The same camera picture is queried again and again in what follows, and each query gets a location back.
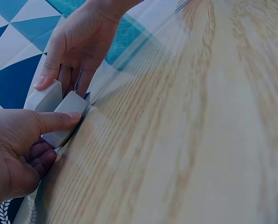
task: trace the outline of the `wrist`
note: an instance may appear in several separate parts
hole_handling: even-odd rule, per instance
[[[103,17],[119,23],[122,16],[143,0],[87,0],[85,7],[95,8]]]

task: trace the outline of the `hand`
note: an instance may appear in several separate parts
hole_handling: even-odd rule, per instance
[[[0,110],[0,201],[25,196],[38,186],[56,158],[40,135],[68,130],[80,113]]]
[[[58,79],[66,95],[76,89],[78,82],[76,93],[84,97],[94,73],[106,57],[122,15],[103,13],[92,1],[72,13],[51,38],[35,88],[46,89],[53,79]]]

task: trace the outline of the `fingernail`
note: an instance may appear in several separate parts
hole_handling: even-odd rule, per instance
[[[45,77],[45,76],[40,76],[40,78],[39,78],[38,81],[37,81],[37,84],[35,84],[34,87],[38,87],[38,86],[40,86],[40,85],[43,85],[44,82],[45,82],[45,80],[46,80],[46,77]]]
[[[80,118],[81,118],[81,113],[80,112],[69,112],[69,113],[66,113],[66,114],[69,115],[69,117],[72,120],[80,120]]]

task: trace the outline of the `light wood grain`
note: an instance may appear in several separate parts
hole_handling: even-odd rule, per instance
[[[36,206],[48,224],[278,224],[278,0],[177,11],[101,88]]]

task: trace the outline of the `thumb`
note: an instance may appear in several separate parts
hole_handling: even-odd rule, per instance
[[[59,113],[44,112],[37,113],[36,120],[40,134],[64,131],[73,128],[81,118],[79,112]]]
[[[34,86],[37,90],[48,88],[54,79],[58,78],[61,58],[65,52],[66,42],[61,34],[51,38],[46,61],[40,74],[37,84]]]

